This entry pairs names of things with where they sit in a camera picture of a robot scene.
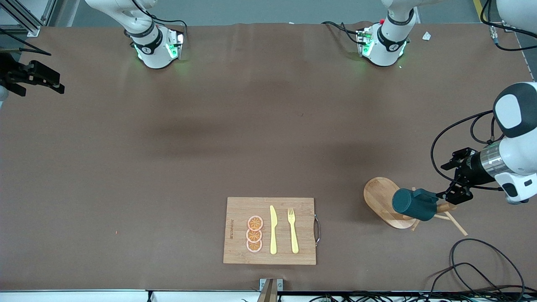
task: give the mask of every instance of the fork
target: fork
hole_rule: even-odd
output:
[[[291,225],[291,247],[293,249],[293,253],[297,254],[299,252],[299,242],[296,239],[295,210],[293,208],[287,209],[287,220],[289,221],[289,224]]]

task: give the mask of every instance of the table surface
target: table surface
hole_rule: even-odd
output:
[[[421,24],[410,38],[380,68],[324,25],[189,27],[185,60],[151,70],[121,28],[43,28],[31,42],[53,56],[21,61],[60,72],[66,93],[29,87],[0,111],[0,289],[249,290],[264,277],[286,290],[429,289],[461,233],[440,219],[390,228],[364,185],[383,176],[445,190],[429,160],[434,137],[531,78],[484,25]],[[439,163],[481,148],[468,127],[446,133]],[[537,204],[474,194],[453,215],[535,286]],[[229,196],[314,197],[317,265],[223,264]],[[519,282],[475,243],[455,257],[496,284]],[[437,289],[464,288],[447,275]]]

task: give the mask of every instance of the knife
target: knife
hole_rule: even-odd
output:
[[[271,234],[270,234],[270,253],[272,255],[275,255],[278,250],[276,248],[276,226],[278,225],[278,216],[276,216],[276,210],[274,209],[274,206],[270,206],[270,226],[271,226]]]

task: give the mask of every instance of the citrus slice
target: citrus slice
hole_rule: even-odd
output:
[[[250,241],[251,243],[259,242],[261,237],[263,237],[261,231],[252,231],[250,229],[246,230],[246,240]]]
[[[253,242],[250,242],[250,241],[246,242],[246,248],[249,251],[251,251],[252,253],[257,253],[258,251],[261,250],[262,247],[263,247],[263,241],[259,241],[259,242],[256,242],[256,243],[253,243]]]
[[[254,215],[248,219],[248,228],[252,231],[258,231],[263,227],[263,219]]]

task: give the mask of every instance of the wooden cutting board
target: wooden cutting board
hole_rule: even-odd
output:
[[[276,243],[278,252],[270,253],[271,217],[270,206],[278,216]],[[299,252],[291,250],[291,227],[287,221],[287,209],[295,211],[296,238]],[[315,205],[313,198],[265,198],[228,197],[226,234],[224,240],[224,263],[240,264],[305,264],[317,263],[314,236]],[[247,222],[253,215],[263,219],[263,246],[257,253],[246,248]]]

